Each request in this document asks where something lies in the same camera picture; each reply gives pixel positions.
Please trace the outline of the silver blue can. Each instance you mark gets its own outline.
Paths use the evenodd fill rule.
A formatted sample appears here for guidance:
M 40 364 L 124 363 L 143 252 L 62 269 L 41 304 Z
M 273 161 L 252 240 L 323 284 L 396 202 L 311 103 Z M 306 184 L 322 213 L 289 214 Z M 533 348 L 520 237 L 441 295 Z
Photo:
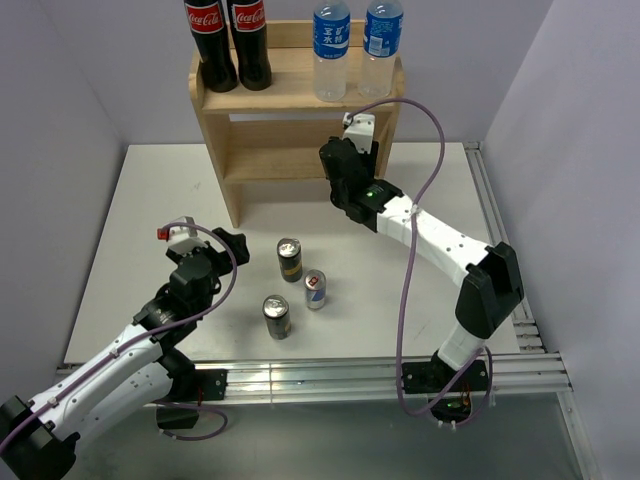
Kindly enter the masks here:
M 304 279 L 306 306 L 311 310 L 322 308 L 326 300 L 327 280 L 317 269 L 310 270 Z

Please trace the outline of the black can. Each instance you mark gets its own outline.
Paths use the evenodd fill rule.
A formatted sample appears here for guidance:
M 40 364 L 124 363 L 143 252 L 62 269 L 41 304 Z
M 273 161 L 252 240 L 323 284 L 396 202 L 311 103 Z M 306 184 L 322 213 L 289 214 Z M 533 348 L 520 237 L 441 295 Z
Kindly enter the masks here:
M 263 317 L 269 335 L 275 340 L 283 340 L 291 333 L 290 307 L 281 295 L 269 295 L 263 302 Z
M 277 258 L 282 278 L 289 283 L 302 277 L 302 249 L 296 238 L 282 238 L 277 243 Z

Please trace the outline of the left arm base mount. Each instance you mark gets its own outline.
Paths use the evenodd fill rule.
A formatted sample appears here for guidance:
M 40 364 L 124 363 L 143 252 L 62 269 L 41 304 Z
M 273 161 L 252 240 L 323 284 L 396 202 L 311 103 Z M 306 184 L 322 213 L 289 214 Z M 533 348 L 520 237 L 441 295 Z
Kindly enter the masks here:
M 174 381 L 169 393 L 153 401 L 155 420 L 161 435 L 175 441 L 198 442 L 221 435 L 229 424 L 228 416 L 213 402 L 224 399 L 227 387 L 227 371 L 212 372 L 193 370 Z M 187 434 L 203 415 L 212 415 L 220 425 L 206 434 Z

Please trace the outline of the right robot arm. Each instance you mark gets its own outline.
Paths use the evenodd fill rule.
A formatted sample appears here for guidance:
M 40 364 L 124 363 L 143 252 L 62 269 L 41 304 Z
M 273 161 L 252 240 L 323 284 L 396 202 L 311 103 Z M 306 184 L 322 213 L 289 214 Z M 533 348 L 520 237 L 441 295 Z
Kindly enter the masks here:
M 434 354 L 453 374 L 463 368 L 524 299 L 515 250 L 468 237 L 433 215 L 389 182 L 376 179 L 367 154 L 348 139 L 332 137 L 319 157 L 330 183 L 331 203 L 352 221 L 410 248 L 460 288 L 456 325 Z

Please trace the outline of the water bottle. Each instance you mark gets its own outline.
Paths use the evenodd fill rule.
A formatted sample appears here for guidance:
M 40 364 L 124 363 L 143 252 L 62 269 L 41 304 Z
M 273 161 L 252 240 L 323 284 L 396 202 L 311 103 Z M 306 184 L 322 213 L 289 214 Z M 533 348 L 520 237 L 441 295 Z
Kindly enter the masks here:
M 403 17 L 400 1 L 372 1 L 367 8 L 358 83 L 365 98 L 383 98 L 391 91 Z
M 346 94 L 350 10 L 344 1 L 321 1 L 313 12 L 313 90 L 323 102 Z

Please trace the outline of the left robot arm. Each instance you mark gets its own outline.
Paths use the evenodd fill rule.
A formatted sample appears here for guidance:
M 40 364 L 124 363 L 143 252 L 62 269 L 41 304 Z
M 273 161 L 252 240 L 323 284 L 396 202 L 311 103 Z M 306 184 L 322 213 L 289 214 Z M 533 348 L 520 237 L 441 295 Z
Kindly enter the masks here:
M 175 264 L 168 281 L 100 353 L 49 389 L 1 407 L 1 459 L 19 479 L 61 479 L 78 445 L 114 414 L 190 388 L 192 362 L 177 350 L 199 321 L 220 306 L 250 260 L 245 235 L 208 231 L 183 217 L 157 237 Z

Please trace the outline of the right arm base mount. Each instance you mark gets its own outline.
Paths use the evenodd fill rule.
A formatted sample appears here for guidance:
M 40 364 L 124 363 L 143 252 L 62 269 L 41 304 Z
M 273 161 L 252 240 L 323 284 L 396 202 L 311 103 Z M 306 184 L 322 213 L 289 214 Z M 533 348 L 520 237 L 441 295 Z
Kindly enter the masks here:
M 434 394 L 428 413 L 438 425 L 452 430 L 467 425 L 489 404 L 493 390 L 493 362 L 473 360 L 466 368 L 452 370 L 432 358 L 401 364 L 403 394 Z

